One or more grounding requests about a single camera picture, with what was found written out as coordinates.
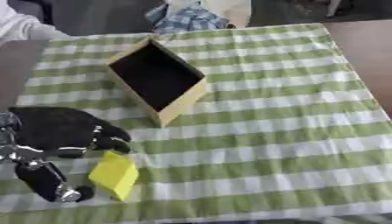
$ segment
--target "yellow block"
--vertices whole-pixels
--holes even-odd
[[[119,200],[126,200],[139,173],[135,163],[127,157],[105,151],[103,160],[91,171],[88,178],[98,186],[110,191]]]

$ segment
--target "person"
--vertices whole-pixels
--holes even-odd
[[[12,40],[66,39],[54,26],[42,24],[33,16],[15,12],[8,0],[0,0],[0,45]]]

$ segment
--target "table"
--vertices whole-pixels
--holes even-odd
[[[392,116],[392,20],[325,24],[375,98]],[[47,41],[14,41],[0,48],[0,109],[20,93]]]
[[[392,116],[392,20],[325,26],[375,98]]]

